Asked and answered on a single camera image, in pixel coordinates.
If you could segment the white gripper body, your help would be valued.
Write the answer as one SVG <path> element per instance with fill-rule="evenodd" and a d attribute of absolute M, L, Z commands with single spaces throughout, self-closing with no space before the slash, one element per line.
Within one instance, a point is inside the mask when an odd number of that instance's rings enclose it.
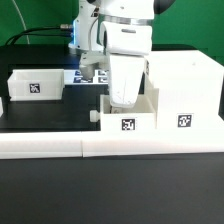
<path fill-rule="evenodd" d="M 132 108 L 137 100 L 144 71 L 143 57 L 110 54 L 109 96 L 113 107 Z"/>

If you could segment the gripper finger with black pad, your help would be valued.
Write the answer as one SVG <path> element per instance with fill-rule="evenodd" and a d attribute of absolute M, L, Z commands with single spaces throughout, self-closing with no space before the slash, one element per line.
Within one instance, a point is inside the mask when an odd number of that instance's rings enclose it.
<path fill-rule="evenodd" d="M 111 114 L 121 114 L 121 113 L 123 113 L 123 108 L 111 106 L 110 113 Z"/>

